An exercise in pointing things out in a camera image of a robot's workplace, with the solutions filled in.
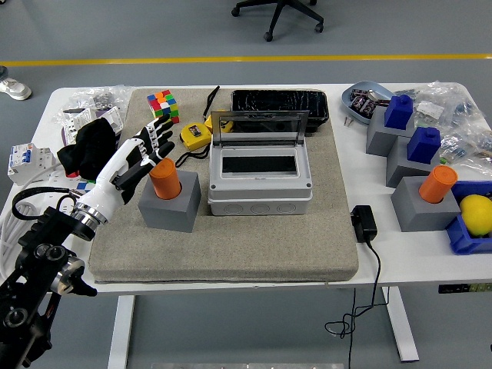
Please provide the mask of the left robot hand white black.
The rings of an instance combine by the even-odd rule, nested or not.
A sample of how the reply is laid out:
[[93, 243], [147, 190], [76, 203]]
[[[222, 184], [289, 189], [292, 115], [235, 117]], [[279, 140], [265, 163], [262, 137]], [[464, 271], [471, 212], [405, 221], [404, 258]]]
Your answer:
[[127, 139], [101, 170], [94, 188], [77, 200], [71, 216], [93, 217], [98, 224], [110, 221], [115, 211], [133, 197], [142, 178], [175, 147], [169, 140], [173, 126], [166, 114]]

